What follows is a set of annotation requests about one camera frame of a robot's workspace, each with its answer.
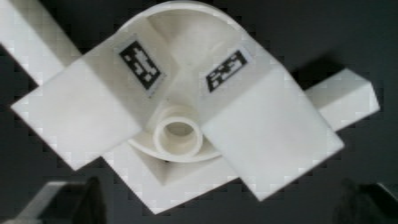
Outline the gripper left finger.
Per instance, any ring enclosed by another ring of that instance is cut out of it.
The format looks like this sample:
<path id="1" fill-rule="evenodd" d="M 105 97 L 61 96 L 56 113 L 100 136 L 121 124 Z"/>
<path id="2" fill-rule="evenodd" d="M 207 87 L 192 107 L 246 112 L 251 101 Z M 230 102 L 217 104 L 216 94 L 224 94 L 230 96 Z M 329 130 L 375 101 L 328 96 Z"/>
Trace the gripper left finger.
<path id="1" fill-rule="evenodd" d="M 107 224 L 100 179 L 50 181 L 15 218 L 15 224 Z"/>

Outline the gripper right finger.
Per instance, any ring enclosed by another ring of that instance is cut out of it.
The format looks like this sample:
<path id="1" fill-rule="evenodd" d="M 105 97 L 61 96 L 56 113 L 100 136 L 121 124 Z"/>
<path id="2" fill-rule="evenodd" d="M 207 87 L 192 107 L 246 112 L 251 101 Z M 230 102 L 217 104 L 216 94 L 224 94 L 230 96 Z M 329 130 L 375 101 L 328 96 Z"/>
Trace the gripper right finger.
<path id="1" fill-rule="evenodd" d="M 335 224 L 398 224 L 398 183 L 344 180 Z"/>

